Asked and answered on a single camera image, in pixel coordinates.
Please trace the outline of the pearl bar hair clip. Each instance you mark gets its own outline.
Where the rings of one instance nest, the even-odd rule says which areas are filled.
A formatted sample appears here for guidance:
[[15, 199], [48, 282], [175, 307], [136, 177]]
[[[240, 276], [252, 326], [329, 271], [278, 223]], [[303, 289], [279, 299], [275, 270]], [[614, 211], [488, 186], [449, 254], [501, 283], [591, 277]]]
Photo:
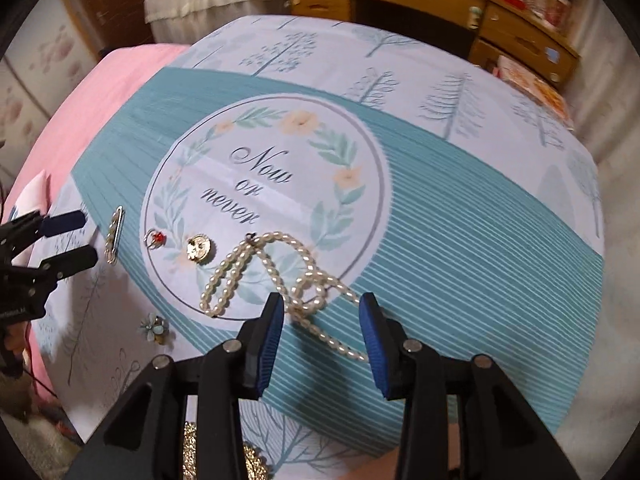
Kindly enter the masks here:
[[117, 206], [108, 225], [105, 245], [104, 257], [108, 264], [115, 264], [117, 261], [118, 244], [122, 236], [122, 225], [124, 224], [125, 209], [123, 206]]

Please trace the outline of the pink blanket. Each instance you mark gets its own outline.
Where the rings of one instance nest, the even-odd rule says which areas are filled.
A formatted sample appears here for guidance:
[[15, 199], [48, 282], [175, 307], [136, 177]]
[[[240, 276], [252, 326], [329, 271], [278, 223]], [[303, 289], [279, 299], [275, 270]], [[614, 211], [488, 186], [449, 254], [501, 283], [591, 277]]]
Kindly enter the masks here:
[[46, 212], [77, 159], [116, 112], [161, 68], [188, 50], [178, 44], [118, 49], [81, 81], [28, 155], [9, 205], [17, 216]]

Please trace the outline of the flower bee brooch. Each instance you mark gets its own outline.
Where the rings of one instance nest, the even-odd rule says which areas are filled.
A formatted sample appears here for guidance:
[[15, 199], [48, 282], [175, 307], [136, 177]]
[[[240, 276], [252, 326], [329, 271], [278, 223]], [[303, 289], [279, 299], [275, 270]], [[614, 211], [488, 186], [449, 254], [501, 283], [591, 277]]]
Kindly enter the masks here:
[[169, 332], [168, 322], [161, 316], [151, 313], [146, 318], [142, 318], [138, 331], [147, 342], [164, 346]]

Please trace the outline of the gold comb hair crown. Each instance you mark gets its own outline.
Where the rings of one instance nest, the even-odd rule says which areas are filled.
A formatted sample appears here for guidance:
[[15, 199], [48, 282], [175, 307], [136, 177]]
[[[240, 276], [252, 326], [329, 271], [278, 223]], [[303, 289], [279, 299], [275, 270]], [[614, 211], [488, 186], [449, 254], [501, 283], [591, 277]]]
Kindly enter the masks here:
[[220, 441], [200, 444], [198, 426], [183, 426], [182, 478], [196, 479], [204, 471], [205, 479], [270, 479], [271, 471], [259, 448], [232, 437], [230, 443]]

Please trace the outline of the gold round pendant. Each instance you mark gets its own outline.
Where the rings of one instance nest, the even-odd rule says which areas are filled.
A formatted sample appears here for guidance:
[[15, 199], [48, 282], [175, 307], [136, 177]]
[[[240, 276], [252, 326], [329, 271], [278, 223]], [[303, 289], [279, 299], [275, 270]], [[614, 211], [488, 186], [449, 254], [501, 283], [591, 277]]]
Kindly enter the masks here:
[[186, 240], [186, 258], [195, 263], [205, 262], [212, 252], [212, 241], [205, 234], [195, 234]]

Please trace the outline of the tree print teal tablecloth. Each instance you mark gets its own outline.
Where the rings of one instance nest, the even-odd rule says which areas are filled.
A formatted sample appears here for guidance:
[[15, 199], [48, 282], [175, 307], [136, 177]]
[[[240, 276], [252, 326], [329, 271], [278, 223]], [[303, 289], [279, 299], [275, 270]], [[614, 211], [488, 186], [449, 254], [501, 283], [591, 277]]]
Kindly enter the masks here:
[[[350, 357], [356, 297], [444, 356], [492, 356], [550, 429], [596, 332], [603, 275], [596, 166], [522, 96], [451, 55], [380, 30], [242, 18], [178, 55], [107, 122], [53, 199], [86, 226], [37, 258], [105, 244], [115, 264], [51, 296], [35, 326], [53, 388], [88, 439], [160, 346], [198, 356], [233, 336], [313, 258], [335, 286], [287, 318], [273, 380], [245, 401], [247, 441], [279, 479], [387, 479], [400, 402]], [[208, 259], [186, 258], [205, 234]]]

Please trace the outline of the wooden desk with drawers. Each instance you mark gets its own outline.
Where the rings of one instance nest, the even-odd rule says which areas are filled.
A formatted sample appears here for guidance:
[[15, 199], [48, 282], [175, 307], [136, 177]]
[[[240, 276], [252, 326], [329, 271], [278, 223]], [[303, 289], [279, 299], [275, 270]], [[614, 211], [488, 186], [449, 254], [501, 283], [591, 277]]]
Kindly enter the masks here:
[[366, 24], [440, 47], [493, 70], [499, 56], [562, 89], [579, 55], [534, 14], [503, 0], [288, 0], [298, 16]]

